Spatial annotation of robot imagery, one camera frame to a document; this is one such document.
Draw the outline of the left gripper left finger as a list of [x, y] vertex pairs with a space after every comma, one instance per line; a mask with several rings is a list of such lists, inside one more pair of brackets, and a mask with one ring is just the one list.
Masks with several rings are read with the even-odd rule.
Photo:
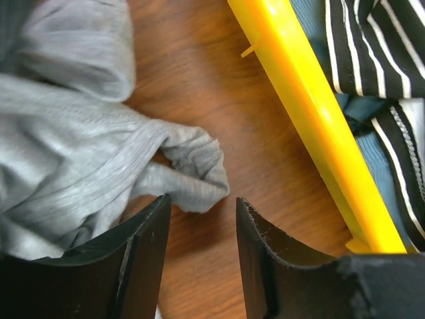
[[66, 251], [26, 261], [1, 255], [2, 318], [154, 318], [171, 199]]

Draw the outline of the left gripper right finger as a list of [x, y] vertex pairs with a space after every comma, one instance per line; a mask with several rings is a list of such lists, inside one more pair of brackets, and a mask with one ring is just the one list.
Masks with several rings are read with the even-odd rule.
[[236, 201], [248, 318], [423, 318], [424, 256], [317, 251]]

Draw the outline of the grey tank top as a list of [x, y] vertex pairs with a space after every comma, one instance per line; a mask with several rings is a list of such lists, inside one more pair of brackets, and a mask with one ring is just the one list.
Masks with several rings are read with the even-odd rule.
[[1, 251], [60, 257], [142, 195], [204, 213], [230, 187], [202, 128], [125, 105], [135, 87], [126, 1], [1, 2]]

